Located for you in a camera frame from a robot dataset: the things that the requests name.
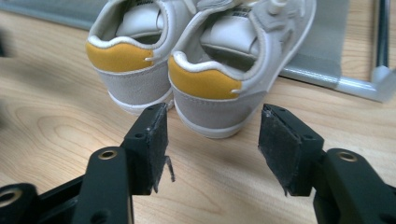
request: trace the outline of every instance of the wood grain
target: wood grain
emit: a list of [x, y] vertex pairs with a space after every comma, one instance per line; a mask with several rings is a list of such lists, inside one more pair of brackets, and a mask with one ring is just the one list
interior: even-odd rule
[[[368, 79], [373, 1], [352, 0], [343, 72]], [[392, 4], [391, 17], [396, 16]], [[118, 146], [136, 117], [117, 107], [88, 61], [87, 32], [0, 12], [12, 58], [0, 58], [0, 186], [29, 182], [39, 193], [82, 175], [101, 147]], [[396, 67], [391, 21], [389, 65]], [[396, 186], [396, 98], [381, 104], [279, 78], [263, 103], [287, 108], [325, 138], [325, 149], [361, 154]], [[257, 149], [260, 114], [232, 138], [193, 133], [168, 112], [177, 181], [134, 197], [136, 223], [316, 223], [313, 197], [285, 197]]]

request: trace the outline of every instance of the yellow heel patch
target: yellow heel patch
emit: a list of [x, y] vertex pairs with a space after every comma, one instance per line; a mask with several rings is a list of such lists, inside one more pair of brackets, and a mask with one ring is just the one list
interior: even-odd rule
[[178, 66], [174, 57], [169, 58], [169, 76], [181, 91], [189, 95], [213, 100], [235, 99], [242, 82], [225, 76], [219, 70], [192, 73]]
[[152, 62], [145, 61], [146, 58], [152, 57], [152, 50], [127, 43], [100, 49], [87, 42], [85, 49], [92, 64], [104, 71], [128, 72], [152, 66]]

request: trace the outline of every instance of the sneaker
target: sneaker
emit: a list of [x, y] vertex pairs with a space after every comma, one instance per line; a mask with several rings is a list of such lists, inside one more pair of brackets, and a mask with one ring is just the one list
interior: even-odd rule
[[109, 95], [139, 115], [172, 106], [167, 59], [196, 13], [197, 0], [110, 0], [93, 24], [86, 50]]
[[197, 133], [225, 138], [252, 118], [302, 45], [316, 0], [202, 0], [197, 8], [168, 61], [175, 107]]

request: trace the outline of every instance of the black plastic bracket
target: black plastic bracket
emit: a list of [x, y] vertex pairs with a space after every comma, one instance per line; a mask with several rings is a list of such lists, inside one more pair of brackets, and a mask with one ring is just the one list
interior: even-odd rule
[[37, 195], [31, 184], [0, 188], [0, 224], [134, 223], [132, 195], [150, 195], [169, 157], [166, 104], [148, 107], [120, 147], [94, 152], [86, 174]]
[[288, 110], [264, 105], [259, 150], [290, 195], [317, 190], [318, 223], [396, 223], [394, 187], [361, 155], [340, 148], [325, 152], [323, 142]]

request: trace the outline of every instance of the white rubber sole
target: white rubber sole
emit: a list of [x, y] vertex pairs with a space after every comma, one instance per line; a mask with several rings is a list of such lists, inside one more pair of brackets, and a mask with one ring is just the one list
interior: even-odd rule
[[156, 105], [159, 103], [167, 103], [167, 109], [171, 109], [174, 105], [174, 97], [173, 97], [173, 93], [172, 93], [172, 89], [169, 89], [169, 91], [163, 95], [160, 99], [150, 102], [148, 104], [144, 104], [144, 105], [128, 105], [125, 104], [119, 100], [117, 100], [110, 92], [108, 93], [110, 95], [110, 98], [119, 106], [121, 107], [123, 110], [125, 110], [126, 112], [133, 114], [135, 116], [139, 116], [143, 110], [145, 110], [147, 107], [151, 106], [151, 105]]
[[192, 123], [189, 121], [183, 113], [181, 113], [180, 109], [177, 106], [177, 102], [175, 100], [175, 109], [178, 113], [178, 116], [180, 117], [181, 121], [190, 129], [195, 131], [196, 133], [203, 135], [208, 138], [228, 138], [233, 136], [234, 134], [238, 133], [252, 118], [253, 115], [256, 112], [256, 109], [253, 110], [246, 119], [244, 119], [242, 122], [229, 127], [229, 128], [224, 128], [224, 129], [209, 129], [206, 127], [199, 126], [197, 124]]

